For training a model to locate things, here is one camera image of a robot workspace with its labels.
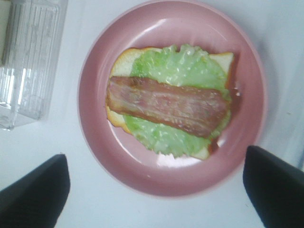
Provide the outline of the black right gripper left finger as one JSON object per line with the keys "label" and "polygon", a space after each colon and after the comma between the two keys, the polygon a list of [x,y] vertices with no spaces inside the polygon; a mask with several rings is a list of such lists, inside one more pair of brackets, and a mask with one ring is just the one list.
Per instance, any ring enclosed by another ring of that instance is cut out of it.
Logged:
{"label": "black right gripper left finger", "polygon": [[67,158],[57,154],[0,192],[2,228],[53,228],[70,192]]}

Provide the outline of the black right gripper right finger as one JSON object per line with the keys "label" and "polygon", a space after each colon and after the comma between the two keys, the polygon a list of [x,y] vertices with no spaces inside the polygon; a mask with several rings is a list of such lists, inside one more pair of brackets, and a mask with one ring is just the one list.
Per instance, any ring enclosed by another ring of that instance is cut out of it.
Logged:
{"label": "black right gripper right finger", "polygon": [[247,195],[266,228],[304,226],[304,173],[258,146],[247,148]]}

